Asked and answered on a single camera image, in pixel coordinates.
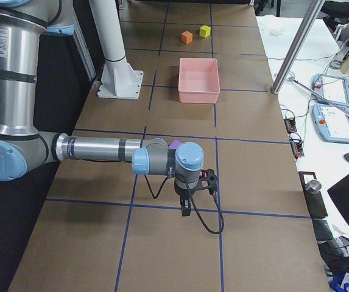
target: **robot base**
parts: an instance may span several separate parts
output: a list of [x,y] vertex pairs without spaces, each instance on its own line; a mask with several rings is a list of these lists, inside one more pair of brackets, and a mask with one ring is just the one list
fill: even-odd
[[98,96],[106,99],[138,99],[142,87],[143,71],[133,70],[127,63],[128,78],[122,78],[116,69],[110,73],[104,66]]

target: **pink plastic tray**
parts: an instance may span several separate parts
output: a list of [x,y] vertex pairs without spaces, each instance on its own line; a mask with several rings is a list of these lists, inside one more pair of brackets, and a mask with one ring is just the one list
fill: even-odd
[[217,60],[181,58],[178,93],[180,102],[216,103],[220,93]]

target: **orange cube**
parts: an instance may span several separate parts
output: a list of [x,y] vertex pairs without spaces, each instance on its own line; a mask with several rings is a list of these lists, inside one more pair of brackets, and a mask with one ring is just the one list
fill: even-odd
[[193,41],[193,33],[185,31],[181,33],[181,41],[185,44],[192,43]]

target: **metal rod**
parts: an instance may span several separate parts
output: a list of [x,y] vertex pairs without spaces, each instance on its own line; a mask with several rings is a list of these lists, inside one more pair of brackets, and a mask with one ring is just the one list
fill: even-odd
[[341,112],[345,113],[347,116],[349,116],[349,112],[347,110],[345,110],[343,107],[341,107],[340,105],[337,105],[336,103],[324,98],[324,96],[320,95],[319,93],[317,93],[316,91],[312,90],[311,88],[308,88],[307,86],[301,84],[299,81],[297,81],[294,78],[290,78],[290,81],[293,81],[294,83],[300,85],[302,88],[307,89],[309,92],[311,92],[312,94],[314,94],[315,96],[317,96],[319,99],[323,100],[324,102],[328,103],[329,105],[332,105],[333,107],[339,109]]
[[86,73],[88,74],[89,81],[92,81],[96,77],[96,70],[74,9],[72,10],[72,16],[74,18],[74,34],[72,35],[72,38],[76,42],[77,50],[81,56],[83,67],[85,67]]
[[288,50],[288,53],[284,59],[281,69],[277,74],[276,80],[274,81],[272,88],[270,89],[272,94],[278,94],[282,85],[284,84],[285,78],[288,75],[289,70],[291,70],[292,65],[303,45],[315,19],[317,18],[320,9],[322,9],[325,0],[313,0],[309,6],[300,27],[297,30],[296,36]]

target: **wooden surface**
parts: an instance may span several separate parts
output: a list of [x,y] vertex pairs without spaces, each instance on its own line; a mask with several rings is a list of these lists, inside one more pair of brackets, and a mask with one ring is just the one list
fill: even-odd
[[[211,23],[211,37],[180,41]],[[172,180],[153,200],[127,164],[65,161],[10,291],[329,291],[253,7],[130,1],[121,26],[145,74],[140,98],[98,99],[93,88],[74,134],[200,144],[220,178],[225,230],[181,217]],[[216,105],[178,102],[181,57],[218,59]],[[154,190],[162,179],[151,177]],[[195,200],[217,229],[208,192]]]

